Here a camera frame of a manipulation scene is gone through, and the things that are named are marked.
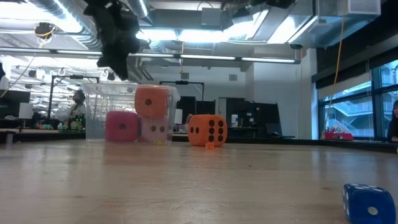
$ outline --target clear plastic box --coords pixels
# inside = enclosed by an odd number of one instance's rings
[[[86,139],[167,144],[180,95],[162,85],[85,83]]]

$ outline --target table surface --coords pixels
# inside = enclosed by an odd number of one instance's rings
[[[394,154],[321,146],[215,150],[50,141],[0,145],[7,224],[347,223],[344,183],[398,198]]]

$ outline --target dice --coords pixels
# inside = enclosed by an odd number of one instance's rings
[[[105,140],[135,141],[138,134],[138,115],[129,111],[110,111],[106,115]]]
[[[160,119],[140,116],[141,135],[139,142],[166,142],[169,133],[169,121],[167,117]]]
[[[195,115],[188,124],[188,139],[193,146],[213,143],[222,146],[227,136],[225,119],[218,115]]]
[[[348,221],[354,224],[395,224],[396,208],[391,194],[366,184],[345,184],[343,208]]]
[[[134,106],[140,116],[163,118],[167,115],[169,89],[158,85],[139,85],[134,97]]]

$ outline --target computer monitor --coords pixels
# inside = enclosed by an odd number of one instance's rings
[[[9,90],[7,93],[0,98],[0,119],[7,115],[18,117],[19,115],[19,104],[29,103],[30,92],[28,91],[14,91]]]

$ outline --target yellow cable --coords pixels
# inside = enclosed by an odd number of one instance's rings
[[[336,82],[337,82],[338,72],[339,72],[339,68],[340,68],[341,46],[343,45],[344,21],[346,19],[346,14],[347,14],[347,10],[348,10],[347,6],[348,6],[348,2],[346,2],[346,6],[345,6],[345,9],[344,9],[344,14],[343,14],[343,20],[341,22],[340,44],[339,44],[339,47],[338,47],[338,54],[337,54],[337,65],[336,65],[335,82],[333,83],[333,94],[330,96],[328,114],[326,116],[325,124],[323,125],[323,131],[322,131],[322,134],[321,134],[321,140],[325,139],[326,123],[328,122],[328,119],[329,119],[331,102],[333,100],[333,96],[336,94]]]
[[[46,37],[46,38],[47,38],[48,35],[52,34],[52,32],[54,32],[54,30],[55,30],[55,26],[52,28],[52,30],[50,32],[48,32],[46,34],[36,34],[36,27],[33,29],[33,31],[35,32],[36,36]]]

